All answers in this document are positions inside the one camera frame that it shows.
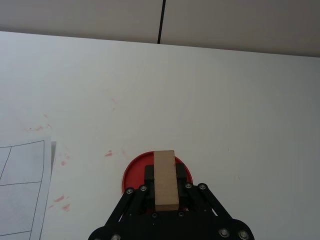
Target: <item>wooden block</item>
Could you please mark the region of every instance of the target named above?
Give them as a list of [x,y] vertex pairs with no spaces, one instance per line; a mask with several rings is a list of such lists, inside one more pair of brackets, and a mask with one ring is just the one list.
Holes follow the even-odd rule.
[[156,211],[179,209],[175,152],[154,151],[154,198]]

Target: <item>red circular base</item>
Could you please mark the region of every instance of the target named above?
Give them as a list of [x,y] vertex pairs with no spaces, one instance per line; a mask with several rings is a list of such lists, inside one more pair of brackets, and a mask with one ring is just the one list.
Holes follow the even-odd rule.
[[[175,156],[175,163],[176,164],[183,164],[183,162]],[[134,188],[137,189],[141,185],[145,184],[145,166],[146,165],[153,165],[154,164],[154,152],[149,151],[145,152],[135,159],[133,159],[126,170],[124,171],[121,188],[122,193],[124,193],[125,189],[127,188]],[[189,169],[186,165],[184,165],[186,171],[186,180],[189,183],[192,183],[192,177],[190,174]]]

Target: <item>white tabletop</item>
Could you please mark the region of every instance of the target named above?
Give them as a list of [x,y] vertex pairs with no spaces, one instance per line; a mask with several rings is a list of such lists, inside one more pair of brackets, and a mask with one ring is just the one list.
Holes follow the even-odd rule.
[[43,240],[87,239],[171,149],[256,239],[318,236],[320,58],[0,32],[0,83],[0,133],[57,141]]

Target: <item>paper sheet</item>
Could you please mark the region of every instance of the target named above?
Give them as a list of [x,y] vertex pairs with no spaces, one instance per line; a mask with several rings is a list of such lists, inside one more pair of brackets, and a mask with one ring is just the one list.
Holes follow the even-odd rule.
[[51,139],[0,146],[0,240],[39,240],[52,169]]

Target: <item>bolt head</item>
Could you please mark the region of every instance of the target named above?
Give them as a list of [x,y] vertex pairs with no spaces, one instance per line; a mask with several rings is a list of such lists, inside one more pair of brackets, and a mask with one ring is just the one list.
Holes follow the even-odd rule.
[[120,235],[118,234],[112,235],[110,240],[120,240]]
[[141,191],[145,191],[145,190],[147,190],[147,187],[146,187],[145,185],[142,185],[142,186],[140,187],[140,190],[141,190]]
[[200,188],[201,190],[204,190],[204,189],[206,189],[207,187],[206,187],[206,185],[204,185],[204,184],[200,184],[200,185],[199,185],[199,188]]
[[185,185],[185,187],[186,187],[187,189],[190,189],[190,188],[192,187],[192,184],[191,184],[191,183],[187,183],[187,184]]
[[218,232],[219,232],[220,236],[223,238],[227,238],[230,236],[229,231],[225,228],[220,229]]
[[248,240],[248,239],[249,239],[249,234],[248,234],[246,231],[244,231],[244,230],[238,232],[238,236],[239,236],[239,238],[241,238],[242,240]]
[[132,188],[128,188],[125,192],[127,194],[132,194],[134,192],[134,190]]

